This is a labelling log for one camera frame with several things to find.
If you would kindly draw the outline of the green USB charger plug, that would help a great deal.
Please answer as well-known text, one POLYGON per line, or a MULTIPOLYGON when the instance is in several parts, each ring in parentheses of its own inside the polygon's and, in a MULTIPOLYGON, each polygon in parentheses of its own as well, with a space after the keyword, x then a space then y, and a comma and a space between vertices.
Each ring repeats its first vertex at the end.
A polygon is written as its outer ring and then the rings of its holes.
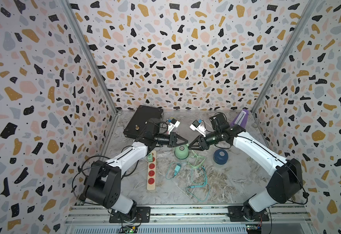
POLYGON ((154 162, 154 156, 153 156, 153 154, 148 154, 147 155, 147 160, 148 160, 148 162, 154 162))

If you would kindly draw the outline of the beige red power strip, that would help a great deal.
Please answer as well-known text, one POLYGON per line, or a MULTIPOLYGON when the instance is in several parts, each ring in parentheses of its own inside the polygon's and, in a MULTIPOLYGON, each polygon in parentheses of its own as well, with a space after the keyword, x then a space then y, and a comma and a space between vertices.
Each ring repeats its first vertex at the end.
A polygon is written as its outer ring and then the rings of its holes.
POLYGON ((147 178, 147 190, 153 191, 156 188, 156 161, 157 161, 157 153, 155 150, 152 150, 150 154, 154 156, 154 162, 148 162, 148 178, 147 178))

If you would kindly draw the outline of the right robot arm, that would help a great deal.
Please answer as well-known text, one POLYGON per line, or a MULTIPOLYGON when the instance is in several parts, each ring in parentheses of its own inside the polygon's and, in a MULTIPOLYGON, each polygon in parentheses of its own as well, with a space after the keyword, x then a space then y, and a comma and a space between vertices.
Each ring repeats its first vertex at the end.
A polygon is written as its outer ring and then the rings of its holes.
POLYGON ((199 135, 189 144, 190 150, 208 150, 211 145, 224 141, 244 151, 270 176, 266 188, 244 202, 241 216, 245 220, 254 221, 260 212, 275 204, 285 204, 303 190, 302 167, 298 160, 287 160, 271 151, 252 137, 242 125, 229 123, 223 113, 211 117, 210 122, 213 131, 199 135))

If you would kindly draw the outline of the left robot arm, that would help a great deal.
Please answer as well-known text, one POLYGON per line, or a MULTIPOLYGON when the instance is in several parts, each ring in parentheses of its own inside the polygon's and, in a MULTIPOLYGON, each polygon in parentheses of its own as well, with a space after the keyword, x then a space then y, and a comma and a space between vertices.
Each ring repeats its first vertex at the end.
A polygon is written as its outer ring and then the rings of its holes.
POLYGON ((140 159, 146 157, 157 146, 174 148, 188 143, 175 132, 160 132, 163 121, 151 118, 144 127, 138 128, 133 144, 107 161, 95 161, 89 170, 85 188, 80 196, 105 208, 111 208, 131 219, 137 213, 137 203, 121 194, 121 180, 124 173, 140 159))

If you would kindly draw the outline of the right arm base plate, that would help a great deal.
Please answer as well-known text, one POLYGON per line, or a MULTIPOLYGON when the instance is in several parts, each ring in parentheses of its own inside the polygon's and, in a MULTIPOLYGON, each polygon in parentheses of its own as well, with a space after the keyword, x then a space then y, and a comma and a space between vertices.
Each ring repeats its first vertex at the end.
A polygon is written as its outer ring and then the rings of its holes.
POLYGON ((231 222, 260 222, 270 221, 268 212, 266 210, 255 212, 247 205, 233 205, 228 206, 228 217, 231 222))

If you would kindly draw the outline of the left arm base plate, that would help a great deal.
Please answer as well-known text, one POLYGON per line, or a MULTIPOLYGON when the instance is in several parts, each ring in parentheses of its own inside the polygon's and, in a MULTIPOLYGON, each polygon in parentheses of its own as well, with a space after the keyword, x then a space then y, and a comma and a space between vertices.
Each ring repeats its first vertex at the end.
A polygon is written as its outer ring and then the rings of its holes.
POLYGON ((130 224, 130 223, 149 223, 151 215, 150 206, 135 206, 128 214, 113 210, 109 223, 130 224))

